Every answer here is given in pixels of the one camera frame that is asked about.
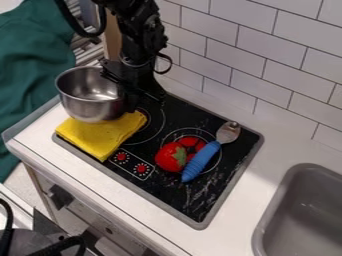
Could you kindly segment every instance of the sink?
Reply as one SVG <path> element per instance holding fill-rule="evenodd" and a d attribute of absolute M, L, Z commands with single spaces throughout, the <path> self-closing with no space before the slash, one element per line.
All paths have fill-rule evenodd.
<path fill-rule="evenodd" d="M 252 238 L 256 256 L 341 256 L 342 176 L 314 164 L 285 175 Z"/>

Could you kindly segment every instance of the green fabric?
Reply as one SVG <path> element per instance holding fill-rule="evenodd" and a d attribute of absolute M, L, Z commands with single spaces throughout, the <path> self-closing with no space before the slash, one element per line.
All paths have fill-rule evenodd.
<path fill-rule="evenodd" d="M 72 35 L 53 0 L 0 14 L 0 133 L 57 94 L 55 77 L 75 65 Z M 17 163 L 1 139 L 0 182 Z"/>

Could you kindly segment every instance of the toy stove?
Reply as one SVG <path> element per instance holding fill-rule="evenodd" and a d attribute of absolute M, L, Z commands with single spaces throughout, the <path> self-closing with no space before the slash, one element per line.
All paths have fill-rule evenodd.
<path fill-rule="evenodd" d="M 177 141 L 190 160 L 215 140 L 227 120 L 172 96 L 167 96 L 162 108 L 146 99 L 139 111 L 146 115 L 146 124 L 103 163 L 56 135 L 54 141 L 193 228 L 206 228 L 260 148 L 261 135 L 242 128 L 239 138 L 222 145 L 199 177 L 184 184 L 180 173 L 155 165 L 158 150 Z"/>

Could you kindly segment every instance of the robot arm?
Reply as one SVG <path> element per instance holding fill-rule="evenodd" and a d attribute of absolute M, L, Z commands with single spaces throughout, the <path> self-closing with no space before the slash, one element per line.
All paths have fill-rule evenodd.
<path fill-rule="evenodd" d="M 113 15 L 116 15 L 122 35 L 127 37 L 127 40 L 134 41 L 144 54 L 155 56 L 166 47 L 167 37 L 164 35 L 159 8 L 154 0 L 92 1 L 108 8 Z M 123 52 L 125 57 L 135 57 L 130 56 L 132 53 L 128 50 L 123 49 Z"/>
<path fill-rule="evenodd" d="M 105 8 L 110 10 L 118 20 L 122 34 L 122 48 L 119 61 L 101 61 L 103 76 L 113 82 L 124 85 L 126 92 L 133 99 L 131 111 L 143 95 L 163 102 L 165 90 L 154 78 L 156 57 L 160 56 L 170 62 L 170 57 L 161 54 L 160 50 L 167 45 L 168 38 L 164 34 L 164 26 L 160 20 L 159 8 L 154 0 L 92 0 L 99 5 L 100 29 L 95 33 L 87 33 L 71 15 L 64 0 L 55 0 L 63 16 L 70 26 L 82 37 L 100 35 L 106 27 Z"/>

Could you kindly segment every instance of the stainless steel bowl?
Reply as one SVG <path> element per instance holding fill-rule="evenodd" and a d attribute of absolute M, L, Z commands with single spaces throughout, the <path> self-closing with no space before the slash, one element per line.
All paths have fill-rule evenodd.
<path fill-rule="evenodd" d="M 125 112 L 124 92 L 100 75 L 101 68 L 77 67 L 56 79 L 61 102 L 68 114 L 80 121 L 114 120 Z"/>

